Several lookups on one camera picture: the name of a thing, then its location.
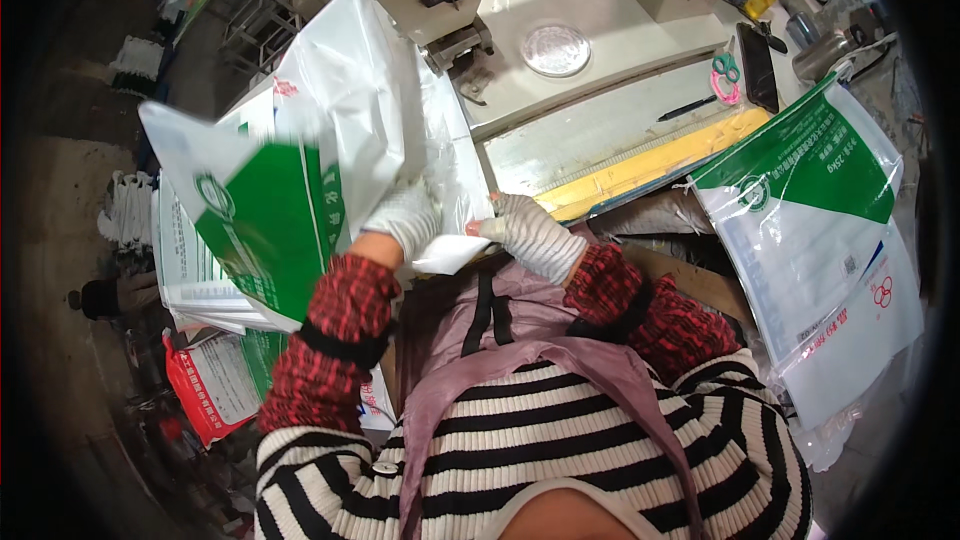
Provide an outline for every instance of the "pen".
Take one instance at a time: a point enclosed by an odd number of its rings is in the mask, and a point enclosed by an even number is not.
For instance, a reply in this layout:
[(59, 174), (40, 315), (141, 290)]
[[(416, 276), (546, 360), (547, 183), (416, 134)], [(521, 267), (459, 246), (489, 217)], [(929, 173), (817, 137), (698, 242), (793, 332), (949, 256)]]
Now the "pen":
[(708, 96), (707, 98), (704, 98), (703, 100), (697, 100), (696, 102), (691, 102), (690, 104), (688, 104), (688, 105), (686, 105), (686, 106), (682, 106), (682, 107), (680, 107), (680, 108), (678, 108), (678, 109), (674, 109), (673, 111), (670, 111), (669, 113), (667, 113), (667, 114), (665, 114), (665, 115), (662, 115), (662, 116), (661, 116), (659, 119), (657, 119), (656, 121), (657, 121), (658, 123), (659, 123), (659, 122), (667, 122), (667, 121), (672, 120), (672, 119), (674, 119), (674, 118), (678, 118), (680, 115), (683, 115), (683, 114), (686, 114), (686, 113), (690, 113), (690, 111), (693, 111), (694, 109), (699, 109), (700, 107), (704, 106), (705, 104), (710, 104), (710, 103), (712, 103), (712, 102), (714, 102), (714, 101), (716, 101), (716, 100), (717, 100), (716, 94), (714, 94), (713, 96)]

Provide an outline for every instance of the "scissors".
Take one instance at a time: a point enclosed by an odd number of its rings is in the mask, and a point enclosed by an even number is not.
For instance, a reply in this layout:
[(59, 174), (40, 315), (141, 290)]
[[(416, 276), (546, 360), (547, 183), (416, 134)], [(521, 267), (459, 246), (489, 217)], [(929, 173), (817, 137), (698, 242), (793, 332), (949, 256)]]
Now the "scissors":
[(713, 57), (714, 72), (726, 77), (733, 84), (740, 81), (740, 68), (737, 67), (737, 61), (734, 60), (734, 41), (736, 39), (737, 36), (730, 37), (729, 44), (726, 45), (726, 51)]

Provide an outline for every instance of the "sewing machine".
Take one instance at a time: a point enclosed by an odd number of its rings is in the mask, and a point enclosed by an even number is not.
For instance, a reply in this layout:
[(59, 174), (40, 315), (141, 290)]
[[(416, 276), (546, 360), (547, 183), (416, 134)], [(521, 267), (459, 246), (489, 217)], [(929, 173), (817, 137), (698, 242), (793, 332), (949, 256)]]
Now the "sewing machine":
[(435, 71), (450, 70), (476, 141), (711, 54), (730, 40), (717, 1), (378, 0)]

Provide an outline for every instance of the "mobile phone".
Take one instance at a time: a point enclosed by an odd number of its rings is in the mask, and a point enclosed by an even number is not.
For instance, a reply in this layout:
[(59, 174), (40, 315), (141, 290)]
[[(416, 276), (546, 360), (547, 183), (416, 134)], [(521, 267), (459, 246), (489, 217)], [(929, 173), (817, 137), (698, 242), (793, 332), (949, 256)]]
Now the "mobile phone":
[(740, 56), (743, 59), (743, 78), (747, 84), (747, 99), (774, 115), (780, 113), (777, 97), (777, 78), (770, 46), (760, 32), (746, 23), (736, 25), (740, 36)]

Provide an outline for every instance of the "red bag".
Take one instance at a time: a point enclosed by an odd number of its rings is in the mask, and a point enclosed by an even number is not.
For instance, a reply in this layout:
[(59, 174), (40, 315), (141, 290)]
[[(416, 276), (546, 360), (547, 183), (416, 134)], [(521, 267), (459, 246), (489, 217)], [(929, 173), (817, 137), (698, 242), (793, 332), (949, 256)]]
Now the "red bag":
[(164, 330), (163, 346), (170, 385), (204, 447), (257, 414), (260, 398), (236, 336), (218, 334), (174, 350), (170, 330)]

